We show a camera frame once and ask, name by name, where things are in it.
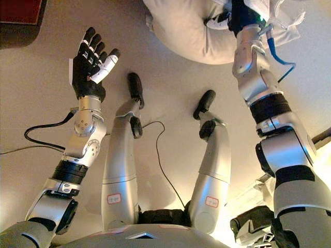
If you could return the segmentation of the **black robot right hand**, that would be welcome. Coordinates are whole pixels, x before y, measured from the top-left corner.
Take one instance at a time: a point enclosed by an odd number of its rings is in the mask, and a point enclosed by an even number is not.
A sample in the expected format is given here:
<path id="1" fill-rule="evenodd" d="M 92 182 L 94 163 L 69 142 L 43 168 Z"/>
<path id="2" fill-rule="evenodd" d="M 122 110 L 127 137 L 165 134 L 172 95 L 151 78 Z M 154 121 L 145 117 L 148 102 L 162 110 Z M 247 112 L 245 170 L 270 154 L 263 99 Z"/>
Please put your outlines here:
<path id="1" fill-rule="evenodd" d="M 204 20 L 204 25 L 210 29 L 228 29 L 235 35 L 250 25 L 263 29 L 266 23 L 267 21 L 244 1 L 226 1 L 220 13 L 210 15 Z"/>

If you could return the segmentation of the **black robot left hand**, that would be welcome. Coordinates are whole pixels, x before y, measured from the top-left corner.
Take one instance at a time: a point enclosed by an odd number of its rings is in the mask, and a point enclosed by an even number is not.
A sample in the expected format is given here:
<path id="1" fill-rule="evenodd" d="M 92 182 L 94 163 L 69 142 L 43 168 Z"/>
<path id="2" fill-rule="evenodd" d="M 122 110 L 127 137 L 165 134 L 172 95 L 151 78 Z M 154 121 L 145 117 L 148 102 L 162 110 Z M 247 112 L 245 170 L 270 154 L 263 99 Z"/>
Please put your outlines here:
<path id="1" fill-rule="evenodd" d="M 104 49 L 101 35 L 93 27 L 88 28 L 69 69 L 71 85 L 77 99 L 94 96 L 102 102 L 106 98 L 102 81 L 117 64 L 121 52 L 113 49 L 107 53 Z"/>

